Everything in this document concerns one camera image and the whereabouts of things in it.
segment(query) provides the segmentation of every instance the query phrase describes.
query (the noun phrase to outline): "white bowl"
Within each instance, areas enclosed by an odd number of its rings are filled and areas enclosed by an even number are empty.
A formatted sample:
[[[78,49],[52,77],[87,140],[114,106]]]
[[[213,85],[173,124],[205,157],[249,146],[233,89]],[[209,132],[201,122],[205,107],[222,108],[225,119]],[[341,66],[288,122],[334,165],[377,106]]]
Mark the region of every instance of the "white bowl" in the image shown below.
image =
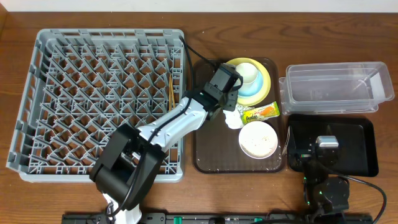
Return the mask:
[[[275,152],[278,146],[278,136],[269,124],[253,121],[241,129],[239,145],[243,152],[251,158],[265,159]]]

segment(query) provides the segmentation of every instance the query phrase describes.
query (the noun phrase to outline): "white cup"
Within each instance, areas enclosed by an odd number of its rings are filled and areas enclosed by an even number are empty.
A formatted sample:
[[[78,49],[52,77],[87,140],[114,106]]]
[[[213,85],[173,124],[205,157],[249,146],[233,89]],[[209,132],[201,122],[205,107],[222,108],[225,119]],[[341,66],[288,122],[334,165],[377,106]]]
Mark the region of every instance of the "white cup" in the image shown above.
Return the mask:
[[[236,71],[243,77],[243,85],[239,89],[240,91],[249,90],[259,73],[256,66],[250,63],[240,63],[239,65],[236,66]],[[236,86],[240,84],[241,84],[240,80],[237,80],[235,83]]]

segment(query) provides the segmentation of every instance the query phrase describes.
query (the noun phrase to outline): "plastic storage bin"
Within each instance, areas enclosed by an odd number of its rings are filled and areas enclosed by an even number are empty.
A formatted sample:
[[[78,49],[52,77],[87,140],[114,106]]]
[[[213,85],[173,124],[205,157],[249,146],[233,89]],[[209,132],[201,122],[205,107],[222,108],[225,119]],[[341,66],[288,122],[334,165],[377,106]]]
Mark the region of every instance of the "plastic storage bin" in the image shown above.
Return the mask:
[[[394,99],[382,62],[290,65],[279,85],[283,114],[371,113]]]
[[[118,126],[163,116],[170,88],[176,103],[181,99],[180,35],[177,29],[41,30],[6,166],[29,182],[91,182],[88,174]],[[181,139],[169,149],[155,182],[182,178],[183,145]]]

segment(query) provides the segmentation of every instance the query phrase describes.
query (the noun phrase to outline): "crumpled paper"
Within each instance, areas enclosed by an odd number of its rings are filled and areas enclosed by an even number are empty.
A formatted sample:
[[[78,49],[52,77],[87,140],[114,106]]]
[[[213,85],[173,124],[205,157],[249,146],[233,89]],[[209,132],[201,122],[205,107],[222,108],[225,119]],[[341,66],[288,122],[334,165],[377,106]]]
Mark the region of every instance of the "crumpled paper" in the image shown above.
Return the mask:
[[[254,107],[241,106],[239,104],[236,104],[234,111],[223,110],[223,113],[225,114],[225,123],[231,129],[243,128],[244,126],[242,121],[243,111],[251,109],[254,109]]]

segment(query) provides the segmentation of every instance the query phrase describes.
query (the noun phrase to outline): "green switch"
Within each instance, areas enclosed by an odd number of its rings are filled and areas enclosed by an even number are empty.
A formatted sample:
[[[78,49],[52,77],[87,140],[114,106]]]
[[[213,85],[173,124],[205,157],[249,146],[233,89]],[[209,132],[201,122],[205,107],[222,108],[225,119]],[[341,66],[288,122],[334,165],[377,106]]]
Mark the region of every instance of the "green switch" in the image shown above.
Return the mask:
[[[181,217],[174,217],[174,224],[182,224],[182,218]]]

